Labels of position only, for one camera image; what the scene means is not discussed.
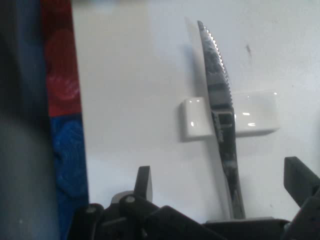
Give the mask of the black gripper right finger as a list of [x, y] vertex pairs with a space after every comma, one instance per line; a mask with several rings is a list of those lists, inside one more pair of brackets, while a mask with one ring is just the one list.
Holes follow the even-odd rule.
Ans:
[[285, 240], [320, 238], [320, 178], [296, 156], [284, 159], [284, 187], [299, 206], [285, 227]]

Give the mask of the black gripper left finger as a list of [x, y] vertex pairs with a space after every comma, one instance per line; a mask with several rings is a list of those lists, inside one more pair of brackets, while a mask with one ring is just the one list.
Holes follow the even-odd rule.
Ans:
[[133, 191], [116, 196], [108, 208], [89, 204], [78, 209], [72, 221], [74, 240], [206, 240], [199, 223], [177, 210], [152, 202], [149, 166], [138, 169]]

